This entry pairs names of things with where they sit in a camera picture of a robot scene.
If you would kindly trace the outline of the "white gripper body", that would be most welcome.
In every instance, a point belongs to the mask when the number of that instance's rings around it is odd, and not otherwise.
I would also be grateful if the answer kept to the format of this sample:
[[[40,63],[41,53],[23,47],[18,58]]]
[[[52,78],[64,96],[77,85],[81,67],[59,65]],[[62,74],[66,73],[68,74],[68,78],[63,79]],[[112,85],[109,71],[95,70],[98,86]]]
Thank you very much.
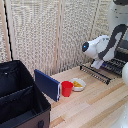
[[[103,60],[94,60],[91,64],[92,68],[99,69],[101,65],[103,64]]]

